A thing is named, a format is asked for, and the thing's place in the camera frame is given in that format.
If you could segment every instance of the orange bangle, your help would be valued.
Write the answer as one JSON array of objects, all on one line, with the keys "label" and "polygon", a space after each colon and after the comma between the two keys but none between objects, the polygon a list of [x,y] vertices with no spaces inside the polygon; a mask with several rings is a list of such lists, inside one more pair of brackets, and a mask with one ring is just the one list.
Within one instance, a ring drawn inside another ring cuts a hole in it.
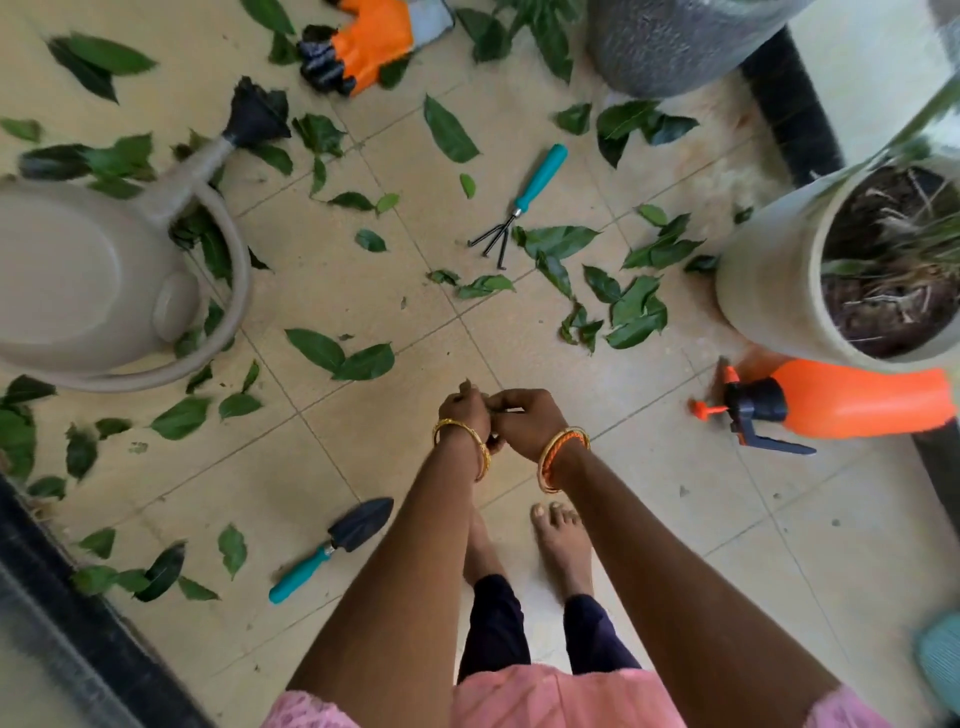
[{"label": "orange bangle", "polygon": [[553,466],[553,461],[557,457],[557,453],[560,452],[560,448],[571,440],[579,440],[585,448],[590,449],[590,438],[587,433],[580,427],[568,427],[554,436],[546,448],[543,449],[543,454],[540,456],[540,462],[537,466],[537,482],[540,485],[540,489],[548,495],[560,492],[559,488],[554,488],[550,485],[550,469]]}]

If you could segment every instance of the pink clothing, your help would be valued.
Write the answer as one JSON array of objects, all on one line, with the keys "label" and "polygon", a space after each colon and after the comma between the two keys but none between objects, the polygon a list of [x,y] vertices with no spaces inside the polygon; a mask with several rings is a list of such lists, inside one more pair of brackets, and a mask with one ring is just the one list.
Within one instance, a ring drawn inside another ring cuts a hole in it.
[{"label": "pink clothing", "polygon": [[[655,672],[567,675],[547,665],[479,672],[453,691],[453,728],[684,728]],[[285,692],[262,728],[359,728],[332,703]],[[804,728],[891,728],[846,686],[818,702]]]}]

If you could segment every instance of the plant pot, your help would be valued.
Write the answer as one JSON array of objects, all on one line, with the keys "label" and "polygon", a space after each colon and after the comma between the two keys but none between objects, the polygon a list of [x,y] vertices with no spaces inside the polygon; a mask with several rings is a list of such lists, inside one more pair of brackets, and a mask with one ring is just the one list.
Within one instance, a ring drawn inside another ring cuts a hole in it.
[{"label": "plant pot", "polygon": [[[954,160],[933,157],[918,166],[960,180]],[[821,288],[824,246],[837,213],[874,171],[852,168],[808,184],[731,235],[716,286],[720,308],[734,328],[775,352],[887,374],[956,362],[960,316],[913,351],[884,359],[849,343],[830,318]]]},{"label": "plant pot", "polygon": [[733,71],[810,0],[588,0],[588,50],[611,88],[641,99]]}]

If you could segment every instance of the hand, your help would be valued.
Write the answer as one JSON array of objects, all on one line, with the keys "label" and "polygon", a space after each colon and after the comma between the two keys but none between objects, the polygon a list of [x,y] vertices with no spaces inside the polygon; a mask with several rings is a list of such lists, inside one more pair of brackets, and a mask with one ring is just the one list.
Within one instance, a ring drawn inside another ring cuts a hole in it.
[{"label": "hand", "polygon": [[[467,379],[460,385],[460,391],[457,394],[450,395],[440,405],[441,420],[456,420],[464,425],[468,425],[480,435],[480,439],[487,442],[490,439],[491,422],[490,412],[487,411],[487,405],[484,403],[484,397]],[[462,434],[469,436],[462,427],[448,425],[441,428],[440,439],[444,436],[452,435],[457,430]]]},{"label": "hand", "polygon": [[567,427],[564,413],[545,389],[505,389],[486,400],[497,438],[535,463],[554,436]]}]

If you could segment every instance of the bangle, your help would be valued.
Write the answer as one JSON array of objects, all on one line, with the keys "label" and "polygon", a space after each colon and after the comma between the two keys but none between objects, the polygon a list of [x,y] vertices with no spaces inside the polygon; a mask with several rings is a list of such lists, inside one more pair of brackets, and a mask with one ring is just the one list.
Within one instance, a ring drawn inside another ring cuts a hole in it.
[{"label": "bangle", "polygon": [[579,440],[585,448],[590,449],[590,438],[582,428],[567,427],[554,435],[540,456],[540,462],[537,464],[537,482],[540,489],[548,495],[560,492],[560,488],[554,488],[550,485],[550,468],[553,466],[553,461],[557,457],[557,453],[560,452],[560,448],[571,440]]},{"label": "bangle", "polygon": [[440,420],[438,423],[433,425],[433,444],[436,446],[440,442],[440,430],[447,425],[456,425],[457,427],[462,427],[476,440],[478,446],[480,446],[480,454],[483,456],[483,464],[480,466],[480,474],[477,475],[477,479],[474,481],[479,483],[483,480],[484,475],[487,474],[487,471],[490,469],[490,450],[487,448],[487,443],[485,443],[480,435],[477,434],[477,431],[473,429],[470,425],[460,422],[459,420],[451,420],[449,418],[445,420]]}]

